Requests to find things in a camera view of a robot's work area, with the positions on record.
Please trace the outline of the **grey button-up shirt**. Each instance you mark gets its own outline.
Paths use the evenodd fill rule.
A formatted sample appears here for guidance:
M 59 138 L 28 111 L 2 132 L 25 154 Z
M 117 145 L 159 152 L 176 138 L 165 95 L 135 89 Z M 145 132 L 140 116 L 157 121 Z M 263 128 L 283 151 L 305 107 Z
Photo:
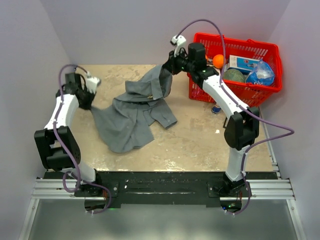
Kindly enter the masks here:
M 91 107 L 99 137 L 118 154 L 140 149 L 154 140 L 150 126 L 158 122 L 164 129 L 178 120 L 165 101 L 171 92 L 172 74 L 157 65 L 138 81 L 125 82 L 125 92 L 100 109 Z

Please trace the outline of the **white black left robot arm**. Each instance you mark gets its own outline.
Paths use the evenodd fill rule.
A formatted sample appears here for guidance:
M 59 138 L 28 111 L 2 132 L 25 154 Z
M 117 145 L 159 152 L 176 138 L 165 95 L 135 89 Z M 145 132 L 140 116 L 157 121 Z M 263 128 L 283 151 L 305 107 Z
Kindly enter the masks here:
M 63 173 L 63 185 L 68 176 L 76 179 L 74 188 L 65 187 L 68 193 L 76 192 L 82 182 L 92 196 L 99 196 L 104 184 L 96 179 L 97 173 L 84 163 L 80 147 L 70 129 L 78 108 L 90 110 L 101 79 L 79 73 L 67 73 L 65 83 L 59 84 L 55 94 L 55 108 L 49 122 L 34 133 L 35 144 L 43 167 Z

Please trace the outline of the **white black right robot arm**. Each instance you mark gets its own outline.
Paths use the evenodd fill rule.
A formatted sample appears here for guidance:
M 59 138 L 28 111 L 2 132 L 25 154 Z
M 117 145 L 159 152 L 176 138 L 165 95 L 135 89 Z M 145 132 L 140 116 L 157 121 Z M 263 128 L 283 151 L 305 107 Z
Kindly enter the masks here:
M 201 43 L 191 43 L 188 49 L 175 43 L 163 68 L 174 75 L 188 73 L 193 82 L 210 95 L 225 113 L 224 139 L 229 146 L 229 159 L 219 192 L 235 196 L 246 183 L 247 151 L 259 136 L 258 109 L 240 106 L 242 101 L 220 80 L 221 73 L 207 64 L 205 47 Z

